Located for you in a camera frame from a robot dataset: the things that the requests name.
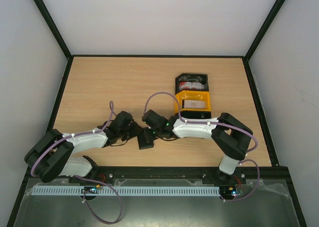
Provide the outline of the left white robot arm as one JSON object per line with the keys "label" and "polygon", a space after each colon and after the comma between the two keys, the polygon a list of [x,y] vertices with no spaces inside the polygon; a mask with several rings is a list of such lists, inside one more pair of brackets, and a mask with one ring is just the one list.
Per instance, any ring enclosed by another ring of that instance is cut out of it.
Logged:
{"label": "left white robot arm", "polygon": [[112,146],[118,140],[128,141],[140,131],[141,127],[132,115],[125,111],[104,125],[82,133],[61,133],[51,129],[25,155],[24,161],[31,168],[32,176],[39,177],[43,183],[59,176],[86,177],[97,164],[88,156],[74,157],[74,154]]}

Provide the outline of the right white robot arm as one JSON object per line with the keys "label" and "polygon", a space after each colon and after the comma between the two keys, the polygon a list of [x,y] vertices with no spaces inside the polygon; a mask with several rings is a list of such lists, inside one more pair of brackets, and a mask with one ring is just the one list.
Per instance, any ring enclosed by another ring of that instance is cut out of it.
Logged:
{"label": "right white robot arm", "polygon": [[177,115],[166,119],[149,110],[142,121],[160,139],[212,139],[223,152],[217,171],[217,177],[223,183],[235,177],[236,167],[245,159],[251,140],[256,140],[252,130],[229,113],[209,119],[186,119]]}

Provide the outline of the black leather card holder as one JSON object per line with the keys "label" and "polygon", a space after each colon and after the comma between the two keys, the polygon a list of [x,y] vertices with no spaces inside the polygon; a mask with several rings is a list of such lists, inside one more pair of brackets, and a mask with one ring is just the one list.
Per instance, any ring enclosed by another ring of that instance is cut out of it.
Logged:
{"label": "black leather card holder", "polygon": [[149,149],[154,147],[155,136],[153,131],[150,128],[148,127],[142,128],[137,138],[138,138],[139,150],[144,150],[144,149]]}

